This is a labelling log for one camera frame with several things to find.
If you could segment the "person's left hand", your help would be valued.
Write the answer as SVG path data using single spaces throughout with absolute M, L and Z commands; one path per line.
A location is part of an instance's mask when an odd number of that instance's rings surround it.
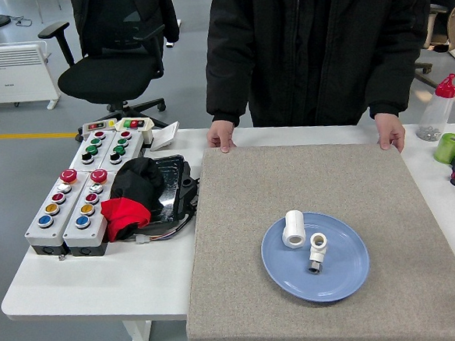
M 378 113 L 374 121 L 380 149 L 388 150 L 393 146 L 398 153 L 401 153 L 404 150 L 405 128 L 400 119 L 394 114 Z

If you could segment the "person's right hand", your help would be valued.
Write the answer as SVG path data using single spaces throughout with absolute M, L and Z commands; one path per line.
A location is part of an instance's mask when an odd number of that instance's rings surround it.
M 210 148 L 218 148 L 222 153 L 228 153 L 232 147 L 235 147 L 232 136 L 234 132 L 234 123 L 219 120 L 214 121 L 206 135 L 206 141 Z

